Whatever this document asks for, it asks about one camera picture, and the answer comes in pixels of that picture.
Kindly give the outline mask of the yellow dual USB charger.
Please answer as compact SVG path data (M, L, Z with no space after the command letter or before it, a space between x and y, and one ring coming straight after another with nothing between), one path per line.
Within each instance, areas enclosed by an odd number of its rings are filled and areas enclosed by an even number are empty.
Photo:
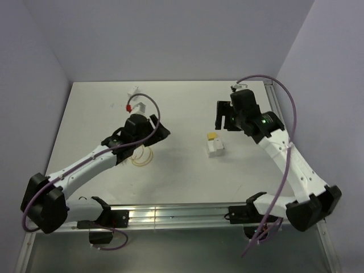
M207 133L207 139L208 141L214 140L218 137L216 132L209 132Z

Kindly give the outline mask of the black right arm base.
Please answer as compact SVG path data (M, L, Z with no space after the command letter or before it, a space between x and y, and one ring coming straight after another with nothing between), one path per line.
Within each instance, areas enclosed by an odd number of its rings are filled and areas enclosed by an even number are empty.
M224 218L231 224L254 224L260 223L263 215L259 214L252 204L229 206L228 213Z

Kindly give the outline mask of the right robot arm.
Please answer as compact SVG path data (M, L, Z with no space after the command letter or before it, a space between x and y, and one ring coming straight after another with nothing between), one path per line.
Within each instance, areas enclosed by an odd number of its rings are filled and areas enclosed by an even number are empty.
M298 231L306 231L332 214L342 196L339 187L329 186L291 142L283 122L272 111L261 112L249 89L234 90L230 101L218 101L215 128L243 131L252 137L282 171L293 190L292 197L259 192L244 205L228 208L231 224L252 224L287 219Z

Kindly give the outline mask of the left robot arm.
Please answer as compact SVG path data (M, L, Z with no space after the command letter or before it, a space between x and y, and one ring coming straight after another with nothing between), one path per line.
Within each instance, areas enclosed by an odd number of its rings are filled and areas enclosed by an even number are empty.
M112 226L111 207L93 196L76 201L68 199L88 181L130 158L140 146L151 146L166 139L170 131L155 115L132 114L124 126L116 129L89 155L69 167L45 176L33 175L26 188L20 209L22 226L30 219L38 230L52 233L67 222L92 222L98 227Z

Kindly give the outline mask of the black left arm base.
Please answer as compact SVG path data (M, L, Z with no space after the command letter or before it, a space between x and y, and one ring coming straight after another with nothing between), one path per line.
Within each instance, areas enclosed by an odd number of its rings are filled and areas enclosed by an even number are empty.
M108 210L101 213L101 215L94 221L79 221L77 223L78 229L93 229L97 226L106 228L126 228L129 222L128 210Z

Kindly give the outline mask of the white cube socket adapter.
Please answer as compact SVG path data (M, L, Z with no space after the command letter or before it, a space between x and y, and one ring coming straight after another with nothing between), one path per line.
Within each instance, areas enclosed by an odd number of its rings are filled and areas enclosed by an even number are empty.
M216 157L216 156L222 156L225 152L225 148L220 151L216 151L213 145L213 140L207 141L207 154L209 158Z

